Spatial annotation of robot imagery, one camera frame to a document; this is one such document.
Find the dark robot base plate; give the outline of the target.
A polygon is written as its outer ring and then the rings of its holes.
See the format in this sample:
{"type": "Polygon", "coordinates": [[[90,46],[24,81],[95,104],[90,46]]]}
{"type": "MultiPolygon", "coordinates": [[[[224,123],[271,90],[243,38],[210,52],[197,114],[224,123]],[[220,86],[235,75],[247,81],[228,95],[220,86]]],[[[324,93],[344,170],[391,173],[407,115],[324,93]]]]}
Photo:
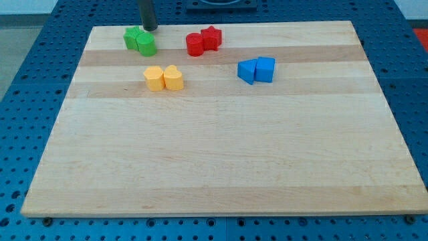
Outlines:
{"type": "Polygon", "coordinates": [[[186,0],[187,12],[256,10],[257,0],[186,0]]]}

